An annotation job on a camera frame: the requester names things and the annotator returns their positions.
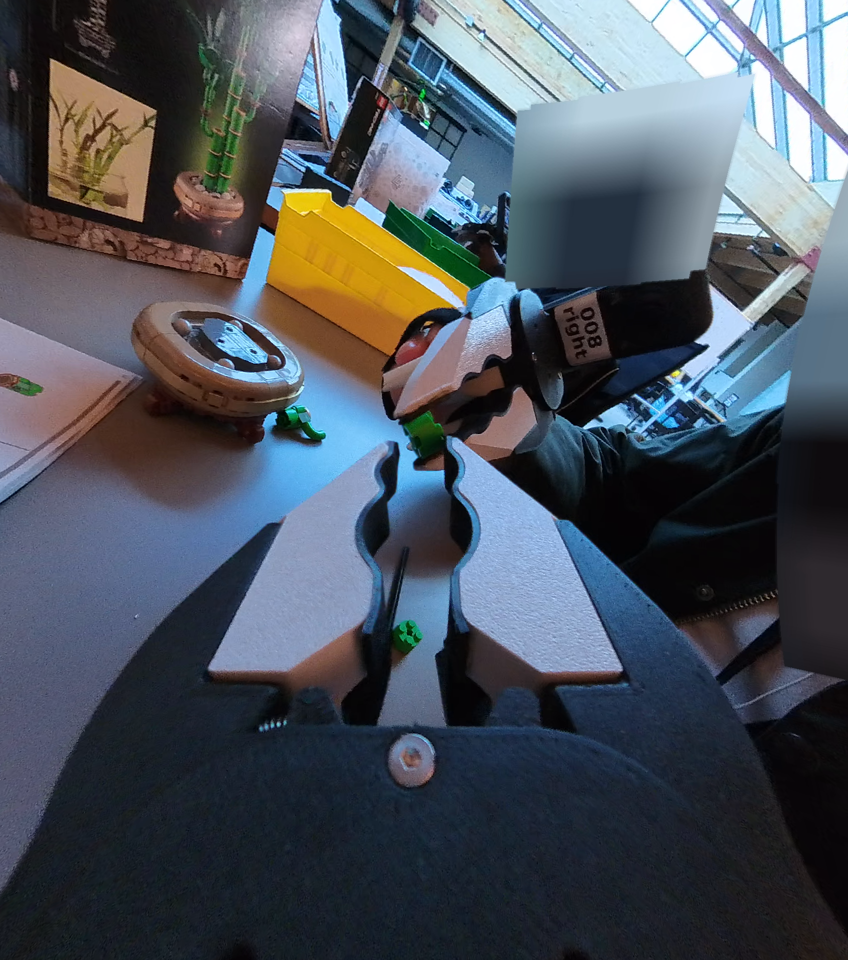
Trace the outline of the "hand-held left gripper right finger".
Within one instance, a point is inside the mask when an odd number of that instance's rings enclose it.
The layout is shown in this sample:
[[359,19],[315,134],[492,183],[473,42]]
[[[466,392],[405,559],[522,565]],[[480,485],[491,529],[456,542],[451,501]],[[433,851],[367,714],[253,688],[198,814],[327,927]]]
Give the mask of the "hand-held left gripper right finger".
[[452,576],[464,673],[495,702],[508,689],[613,684],[623,666],[556,518],[462,441],[445,479],[463,556]]

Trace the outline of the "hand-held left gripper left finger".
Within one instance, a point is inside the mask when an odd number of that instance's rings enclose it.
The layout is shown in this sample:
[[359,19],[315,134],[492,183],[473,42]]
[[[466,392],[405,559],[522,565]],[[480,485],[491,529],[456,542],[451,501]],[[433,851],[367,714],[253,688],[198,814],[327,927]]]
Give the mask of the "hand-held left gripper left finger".
[[321,688],[341,706],[376,670],[365,640],[385,601],[373,556],[390,533],[398,458],[395,442],[378,444],[284,518],[209,663],[213,680]]

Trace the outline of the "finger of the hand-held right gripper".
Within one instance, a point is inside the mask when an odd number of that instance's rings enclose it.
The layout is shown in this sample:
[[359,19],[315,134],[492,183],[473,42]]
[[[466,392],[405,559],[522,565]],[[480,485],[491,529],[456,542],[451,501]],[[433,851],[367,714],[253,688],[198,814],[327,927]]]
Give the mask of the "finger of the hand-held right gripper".
[[442,427],[485,461],[536,450],[555,421],[555,412],[524,389],[494,389],[483,395],[463,390],[442,402]]
[[480,376],[488,361],[506,359],[506,316],[457,318],[427,339],[422,354],[392,370],[392,418],[406,422],[432,411],[460,390],[467,378]]

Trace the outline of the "grey desk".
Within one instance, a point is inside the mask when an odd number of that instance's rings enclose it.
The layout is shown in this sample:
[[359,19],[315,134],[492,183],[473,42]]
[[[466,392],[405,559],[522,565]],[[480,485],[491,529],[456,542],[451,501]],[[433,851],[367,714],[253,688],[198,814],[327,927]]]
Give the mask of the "grey desk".
[[[0,958],[595,958],[606,898],[582,825],[598,754],[557,690],[482,725],[430,723],[464,556],[438,471],[403,475],[385,357],[263,276],[219,278],[10,235],[0,318],[127,360],[156,303],[256,321],[305,373],[317,445],[208,417],[107,414],[0,504]],[[375,720],[320,687],[208,666],[286,516],[373,448],[399,450],[389,533],[434,617]]]

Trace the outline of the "person's right hand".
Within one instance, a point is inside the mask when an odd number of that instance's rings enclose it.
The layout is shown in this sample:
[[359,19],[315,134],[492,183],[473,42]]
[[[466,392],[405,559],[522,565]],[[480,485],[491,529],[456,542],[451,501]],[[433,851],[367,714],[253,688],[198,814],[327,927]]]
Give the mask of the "person's right hand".
[[404,366],[418,360],[429,349],[434,337],[442,330],[437,323],[428,323],[419,330],[415,330],[402,342],[394,355],[396,367]]

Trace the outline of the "green bin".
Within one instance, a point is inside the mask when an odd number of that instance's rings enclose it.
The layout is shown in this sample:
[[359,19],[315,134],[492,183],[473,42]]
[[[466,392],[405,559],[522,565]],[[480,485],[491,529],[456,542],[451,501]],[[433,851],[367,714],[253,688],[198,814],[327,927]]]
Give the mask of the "green bin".
[[469,290],[490,279],[480,269],[477,255],[392,201],[388,203],[382,225]]

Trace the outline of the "yellow plastic bin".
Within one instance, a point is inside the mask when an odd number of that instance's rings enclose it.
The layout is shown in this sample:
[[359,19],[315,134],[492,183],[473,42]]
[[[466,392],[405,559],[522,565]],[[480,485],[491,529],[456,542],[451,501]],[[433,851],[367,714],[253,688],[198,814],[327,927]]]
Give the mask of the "yellow plastic bin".
[[284,191],[267,283],[386,355],[412,320],[468,289],[326,190]]

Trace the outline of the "green curved brick piece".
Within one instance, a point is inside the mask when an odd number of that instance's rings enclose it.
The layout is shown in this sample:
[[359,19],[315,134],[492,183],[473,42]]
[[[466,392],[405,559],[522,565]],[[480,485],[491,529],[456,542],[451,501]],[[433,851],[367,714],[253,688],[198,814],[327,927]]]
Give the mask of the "green curved brick piece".
[[273,430],[284,433],[297,432],[306,439],[318,443],[326,438],[326,433],[313,425],[309,409],[300,404],[278,411]]

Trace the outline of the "pale patterned box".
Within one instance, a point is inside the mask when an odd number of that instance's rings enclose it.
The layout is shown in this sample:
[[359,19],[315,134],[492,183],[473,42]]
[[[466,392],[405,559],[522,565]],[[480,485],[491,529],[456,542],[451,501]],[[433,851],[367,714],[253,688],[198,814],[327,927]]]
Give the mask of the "pale patterned box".
[[401,122],[399,113],[384,115],[348,201],[363,198],[386,213],[392,202],[423,219],[433,205],[450,164],[447,157]]

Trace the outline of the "brown brick-built pot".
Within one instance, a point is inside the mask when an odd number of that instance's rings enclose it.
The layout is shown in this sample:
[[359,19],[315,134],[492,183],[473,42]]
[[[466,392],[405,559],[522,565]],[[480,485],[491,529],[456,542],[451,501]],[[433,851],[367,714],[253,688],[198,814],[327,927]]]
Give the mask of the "brown brick-built pot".
[[264,438],[267,416],[293,406],[303,390],[303,367],[289,347],[256,320],[214,304],[145,306],[131,342],[154,379],[148,414],[210,417],[251,445]]

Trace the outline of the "black cardboard box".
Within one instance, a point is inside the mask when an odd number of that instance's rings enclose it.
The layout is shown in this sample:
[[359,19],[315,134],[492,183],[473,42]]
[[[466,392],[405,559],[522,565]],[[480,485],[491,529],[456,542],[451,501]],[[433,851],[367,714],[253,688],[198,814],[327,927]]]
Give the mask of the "black cardboard box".
[[353,188],[381,124],[398,116],[394,101],[368,78],[361,77],[325,167],[326,176]]

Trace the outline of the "person's grey shirt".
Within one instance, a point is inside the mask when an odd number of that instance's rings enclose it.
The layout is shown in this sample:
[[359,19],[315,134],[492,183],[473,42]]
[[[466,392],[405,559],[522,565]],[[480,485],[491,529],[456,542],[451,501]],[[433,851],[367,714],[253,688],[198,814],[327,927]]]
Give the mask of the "person's grey shirt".
[[[717,673],[778,621],[778,600],[742,607],[701,621],[696,640]],[[742,723],[776,721],[810,697],[837,685],[838,678],[816,674],[784,663],[782,645],[761,654],[730,678],[722,689]]]

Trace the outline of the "open instruction booklet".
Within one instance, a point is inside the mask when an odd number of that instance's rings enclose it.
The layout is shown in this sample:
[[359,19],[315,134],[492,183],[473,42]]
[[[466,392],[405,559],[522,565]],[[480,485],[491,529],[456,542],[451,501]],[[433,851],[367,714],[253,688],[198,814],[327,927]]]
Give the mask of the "open instruction booklet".
[[0,503],[140,382],[132,372],[0,318]]

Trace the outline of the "black printed product box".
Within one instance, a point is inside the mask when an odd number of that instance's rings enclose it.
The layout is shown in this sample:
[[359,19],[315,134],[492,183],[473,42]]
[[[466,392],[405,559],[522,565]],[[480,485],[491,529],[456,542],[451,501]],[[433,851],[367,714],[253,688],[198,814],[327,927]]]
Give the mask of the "black printed product box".
[[321,6],[0,2],[0,200],[35,239],[241,280]]

